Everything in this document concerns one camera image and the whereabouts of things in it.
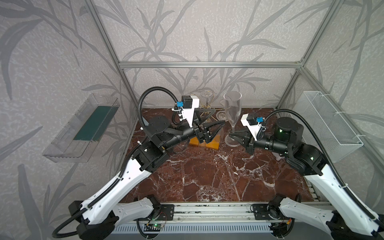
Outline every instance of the green mat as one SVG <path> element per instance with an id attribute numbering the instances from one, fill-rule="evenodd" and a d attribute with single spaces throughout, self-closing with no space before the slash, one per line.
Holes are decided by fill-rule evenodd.
<path id="1" fill-rule="evenodd" d="M 119 107 L 98 106 L 73 140 L 100 141 Z"/>

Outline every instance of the aluminum frame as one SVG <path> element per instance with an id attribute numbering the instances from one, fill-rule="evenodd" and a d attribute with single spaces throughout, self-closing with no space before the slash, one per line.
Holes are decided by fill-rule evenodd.
<path id="1" fill-rule="evenodd" d="M 330 202 L 303 202 L 324 210 L 334 210 Z M 225 222 L 281 222 L 281 220 L 255 220 L 250 212 L 252 204 L 268 202 L 166 202 L 174 204 L 174 216 L 167 223 L 225 223 Z"/>
<path id="2" fill-rule="evenodd" d="M 299 68 L 297 62 L 160 62 L 121 61 L 120 68 Z"/>
<path id="3" fill-rule="evenodd" d="M 362 148 L 365 150 L 365 154 L 371 160 L 373 165 L 384 174 L 384 160 L 381 157 L 381 153 L 379 152 L 379 150 L 366 136 L 364 136 L 364 133 L 361 132 L 360 128 L 356 125 L 356 123 L 348 116 L 347 113 L 345 113 L 343 108 L 328 94 L 326 89 L 321 84 L 319 84 L 319 82 L 307 68 L 301 68 L 300 72 L 315 90 L 322 92 L 325 97 L 329 100 L 329 102 L 337 109 L 337 111 L 341 112 L 341 116 L 345 119 L 348 125 L 351 126 L 352 130 L 355 131 L 358 135 L 362 135 L 360 136 L 360 139 L 364 143 Z"/>
<path id="4" fill-rule="evenodd" d="M 97 13 L 95 4 L 93 3 L 92 0 L 83 0 L 83 2 L 84 2 L 84 5 L 85 5 L 87 12 L 92 17 L 92 20 L 93 20 L 94 24 L 96 25 L 96 28 L 99 31 L 101 38 L 104 41 L 105 47 L 107 48 L 108 53 L 112 58 L 112 62 L 114 64 L 114 66 L 116 67 L 118 75 L 123 80 L 124 86 L 127 88 L 127 91 L 129 93 L 130 97 L 132 98 L 132 101 L 137 106 L 137 99 L 135 97 L 135 94 L 133 93 L 132 88 L 129 85 L 129 82 L 128 82 L 127 77 L 125 76 L 125 73 L 123 72 L 123 70 L 119 66 L 119 60 L 117 58 L 115 50 L 112 47 L 111 41 L 108 38 L 107 32 L 105 31 L 105 29 L 103 27 L 100 16 Z"/>
<path id="5" fill-rule="evenodd" d="M 324 33 L 329 28 L 331 22 L 337 15 L 337 12 L 340 10 L 344 0 L 333 0 L 331 5 L 329 6 L 329 9 L 327 13 L 325 14 L 323 21 L 321 22 L 319 28 L 317 29 L 315 35 L 313 36 L 311 43 L 309 44 L 307 50 L 304 53 L 304 56 L 301 58 L 301 65 L 298 69 L 296 69 L 295 74 L 292 76 L 291 80 L 289 81 L 287 88 L 285 89 L 283 95 L 281 96 L 278 104 L 277 109 L 281 107 L 283 102 L 288 97 L 289 93 L 291 92 L 293 86 L 296 84 L 296 81 L 300 75 L 300 71 L 303 67 L 305 67 L 305 64 L 310 59 L 311 55 L 313 54 L 314 50 L 316 49 L 318 43 L 323 38 Z"/>

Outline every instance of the patterned wallpaper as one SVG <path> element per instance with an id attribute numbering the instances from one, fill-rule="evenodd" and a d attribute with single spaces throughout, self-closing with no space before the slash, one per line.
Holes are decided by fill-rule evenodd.
<path id="1" fill-rule="evenodd" d="M 331 1 L 95 0 L 120 61 L 298 61 Z"/>
<path id="2" fill-rule="evenodd" d="M 120 61 L 299 61 L 331 0 L 95 0 Z M 276 106 L 292 69 L 125 69 L 136 98 L 240 91 L 243 106 Z M 172 106 L 153 93 L 146 106 Z"/>
<path id="3" fill-rule="evenodd" d="M 305 77 L 300 75 L 292 90 L 289 92 L 287 98 L 283 101 L 280 108 L 293 109 L 299 98 L 304 91 L 315 91 L 313 87 L 308 83 Z M 280 116 L 288 116 L 289 114 L 279 113 Z"/>
<path id="4" fill-rule="evenodd" d="M 306 67 L 384 156 L 383 16 L 382 0 L 345 1 Z M 367 156 L 338 164 L 351 188 L 384 213 L 384 177 Z"/>
<path id="5" fill-rule="evenodd" d="M 0 239 L 50 239 L 116 171 L 135 106 L 82 1 L 3 0 L 0 22 Z M 90 93 L 121 106 L 89 162 L 43 157 Z"/>

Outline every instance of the clear plastic glass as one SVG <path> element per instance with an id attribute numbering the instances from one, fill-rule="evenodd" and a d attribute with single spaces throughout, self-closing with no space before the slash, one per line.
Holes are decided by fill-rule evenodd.
<path id="1" fill-rule="evenodd" d="M 231 91 L 224 94 L 225 115 L 232 126 L 232 132 L 235 132 L 235 125 L 240 118 L 241 113 L 241 93 Z M 225 137 L 225 143 L 231 147 L 237 147 L 240 144 L 233 140 L 229 135 Z"/>
<path id="2" fill-rule="evenodd" d="M 204 103 L 202 103 L 202 108 L 211 108 L 211 102 L 214 98 L 214 93 L 210 90 L 203 90 L 200 95 L 205 98 Z"/>
<path id="3" fill-rule="evenodd" d="M 221 99 L 220 100 L 220 104 L 221 104 L 221 106 L 225 106 L 225 100 L 224 99 Z M 225 111 L 223 110 L 223 111 L 218 111 L 217 113 L 216 113 L 216 118 L 217 118 L 217 120 L 225 120 L 226 122 L 228 122 L 228 120 L 227 120 L 227 116 L 225 115 Z"/>

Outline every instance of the yellow wooden block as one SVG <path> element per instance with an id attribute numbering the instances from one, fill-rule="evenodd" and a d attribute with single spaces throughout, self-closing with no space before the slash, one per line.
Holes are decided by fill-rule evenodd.
<path id="1" fill-rule="evenodd" d="M 207 147 L 214 150 L 218 150 L 218 146 L 220 144 L 220 135 L 215 136 L 215 138 L 210 143 L 205 143 L 205 141 L 203 143 L 199 143 L 199 141 L 197 140 L 197 137 L 194 137 L 191 140 L 189 140 L 189 144 L 194 146 Z"/>

